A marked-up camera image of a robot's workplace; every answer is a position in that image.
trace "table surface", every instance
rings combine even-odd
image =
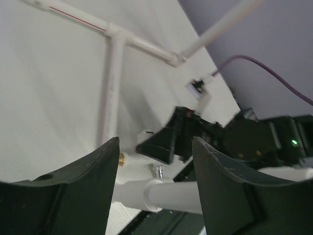
[[[168,50],[197,39],[176,0],[64,0],[112,21]],[[90,153],[101,144],[110,40],[79,23],[19,0],[0,2],[0,180],[35,179]],[[205,49],[179,68],[126,47],[118,136],[133,151],[137,133],[157,131],[174,107],[195,108],[185,85],[216,66]],[[208,87],[203,118],[225,125],[239,108],[222,77]],[[174,177],[183,164],[166,166]],[[119,167],[116,181],[150,178],[147,166]],[[138,210],[112,204],[108,235]]]

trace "gray wall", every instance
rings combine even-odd
[[[239,1],[180,2],[201,34]],[[234,54],[252,56],[313,99],[312,14],[312,0],[267,0],[207,49],[217,66]],[[236,89],[240,106],[252,107],[259,118],[313,114],[313,107],[251,62],[235,61],[222,75]]]

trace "cable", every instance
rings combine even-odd
[[[280,81],[289,91],[294,93],[297,97],[302,99],[303,101],[307,102],[311,106],[313,106],[313,100],[308,98],[307,96],[303,95],[301,92],[297,91],[292,85],[290,85],[286,80],[284,80],[281,76],[279,76],[276,72],[274,72],[272,69],[267,67],[265,64],[261,63],[260,61],[246,55],[234,55],[227,59],[217,70],[215,70],[211,75],[215,77],[217,74],[221,73],[221,71],[232,61],[236,59],[245,59],[249,60],[261,68],[265,69],[267,72],[269,72],[272,76],[274,76],[278,81]]]

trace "white table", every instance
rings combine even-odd
[[[176,0],[64,0],[147,40],[180,51],[197,38]],[[90,153],[101,142],[101,110],[109,42],[100,33],[18,0],[0,2],[0,180],[35,179]],[[127,47],[122,73],[118,135],[132,151],[137,133],[157,131],[174,106],[194,108],[185,89],[216,68],[202,49],[179,68]],[[203,118],[226,124],[239,108],[219,76]],[[174,177],[176,161],[164,174]],[[146,166],[120,167],[116,181],[150,178]],[[113,204],[108,235],[138,210]]]

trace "metal screw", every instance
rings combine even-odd
[[[153,170],[156,173],[157,178],[163,178],[163,170],[164,170],[163,165],[155,165],[153,166]]]

